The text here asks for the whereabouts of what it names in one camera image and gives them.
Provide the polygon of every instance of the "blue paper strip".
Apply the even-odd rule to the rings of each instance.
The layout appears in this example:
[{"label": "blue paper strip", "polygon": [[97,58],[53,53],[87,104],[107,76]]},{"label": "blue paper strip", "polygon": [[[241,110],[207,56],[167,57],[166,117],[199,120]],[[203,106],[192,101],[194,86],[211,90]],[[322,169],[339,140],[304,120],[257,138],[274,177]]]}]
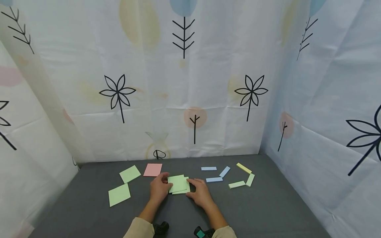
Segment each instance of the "blue paper strip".
[{"label": "blue paper strip", "polygon": [[201,167],[201,170],[217,170],[217,167]]},{"label": "blue paper strip", "polygon": [[219,174],[220,177],[224,177],[230,170],[230,167],[229,166],[226,166],[226,168],[224,170],[222,170],[222,172]]},{"label": "blue paper strip", "polygon": [[212,183],[212,182],[221,182],[223,179],[221,177],[217,178],[207,178],[207,183]]}]

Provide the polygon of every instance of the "pink paper square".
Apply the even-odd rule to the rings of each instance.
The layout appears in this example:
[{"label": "pink paper square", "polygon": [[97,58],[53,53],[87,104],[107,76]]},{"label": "pink paper square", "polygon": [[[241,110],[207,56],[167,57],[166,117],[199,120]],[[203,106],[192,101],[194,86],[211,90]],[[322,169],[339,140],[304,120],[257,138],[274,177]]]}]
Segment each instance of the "pink paper square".
[{"label": "pink paper square", "polygon": [[147,164],[146,171],[143,176],[156,177],[162,171],[163,164]]}]

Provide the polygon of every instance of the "fabric backdrop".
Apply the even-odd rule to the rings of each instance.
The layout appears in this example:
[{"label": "fabric backdrop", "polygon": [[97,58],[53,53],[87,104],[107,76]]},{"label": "fabric backdrop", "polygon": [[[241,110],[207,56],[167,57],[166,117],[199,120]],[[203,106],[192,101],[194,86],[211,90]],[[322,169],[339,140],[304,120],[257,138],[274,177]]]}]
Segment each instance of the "fabric backdrop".
[{"label": "fabric backdrop", "polygon": [[381,2],[293,0],[286,9],[295,17],[262,152],[332,237],[378,238]]},{"label": "fabric backdrop", "polygon": [[283,5],[0,0],[0,236],[26,237],[76,163],[258,153]]}]

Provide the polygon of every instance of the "gray table surface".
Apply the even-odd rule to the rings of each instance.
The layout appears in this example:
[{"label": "gray table surface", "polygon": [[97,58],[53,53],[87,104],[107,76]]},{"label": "gray table surface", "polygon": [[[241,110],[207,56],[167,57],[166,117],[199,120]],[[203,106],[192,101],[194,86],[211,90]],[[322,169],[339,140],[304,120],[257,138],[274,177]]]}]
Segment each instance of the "gray table surface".
[{"label": "gray table surface", "polygon": [[[238,162],[255,178],[251,187],[229,189],[229,183],[249,176],[236,166]],[[238,155],[86,164],[30,238],[122,238],[148,202],[153,177],[129,182],[131,198],[113,207],[109,207],[108,191],[123,185],[119,172],[136,165],[143,174],[147,163],[162,163],[162,172],[171,176],[200,179],[218,177],[229,166],[224,181],[208,187],[238,238],[330,237],[267,155]],[[201,171],[203,166],[216,166],[217,171]],[[197,226],[210,228],[204,211],[185,195],[167,196],[155,218],[156,223],[162,221],[170,225],[168,238],[191,238]]]}]

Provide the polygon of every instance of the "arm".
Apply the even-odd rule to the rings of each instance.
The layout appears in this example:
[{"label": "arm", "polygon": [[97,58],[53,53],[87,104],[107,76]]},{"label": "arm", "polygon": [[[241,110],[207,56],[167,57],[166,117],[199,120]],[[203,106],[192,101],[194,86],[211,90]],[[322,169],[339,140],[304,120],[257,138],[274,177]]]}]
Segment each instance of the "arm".
[{"label": "arm", "polygon": [[186,193],[186,196],[193,199],[206,212],[212,228],[216,230],[213,238],[237,238],[214,203],[205,181],[202,179],[187,179],[187,181],[196,187],[196,191]]},{"label": "arm", "polygon": [[139,217],[136,217],[123,238],[152,238],[155,235],[152,221],[157,209],[168,195],[172,183],[166,180],[169,173],[161,173],[150,184],[150,199]]}]

